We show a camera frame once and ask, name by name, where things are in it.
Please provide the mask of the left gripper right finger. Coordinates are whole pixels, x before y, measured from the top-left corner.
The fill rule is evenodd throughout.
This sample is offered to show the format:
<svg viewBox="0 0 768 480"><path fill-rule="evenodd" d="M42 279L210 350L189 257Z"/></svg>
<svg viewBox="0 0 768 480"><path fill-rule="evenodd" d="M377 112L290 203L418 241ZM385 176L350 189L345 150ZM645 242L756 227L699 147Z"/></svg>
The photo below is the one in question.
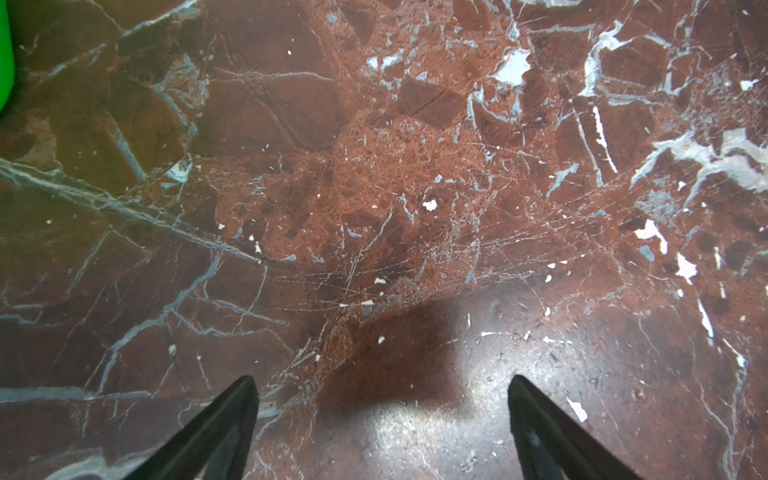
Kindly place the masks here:
<svg viewBox="0 0 768 480"><path fill-rule="evenodd" d="M640 479L522 375L508 387L508 408L525 479Z"/></svg>

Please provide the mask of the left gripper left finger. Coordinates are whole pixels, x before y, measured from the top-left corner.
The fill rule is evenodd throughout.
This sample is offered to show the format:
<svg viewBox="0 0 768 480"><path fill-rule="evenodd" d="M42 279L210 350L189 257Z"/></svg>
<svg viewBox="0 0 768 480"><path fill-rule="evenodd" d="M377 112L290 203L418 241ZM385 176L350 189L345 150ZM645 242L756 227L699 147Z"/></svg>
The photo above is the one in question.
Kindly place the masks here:
<svg viewBox="0 0 768 480"><path fill-rule="evenodd" d="M241 479L258 409L255 381L244 375L127 477Z"/></svg>

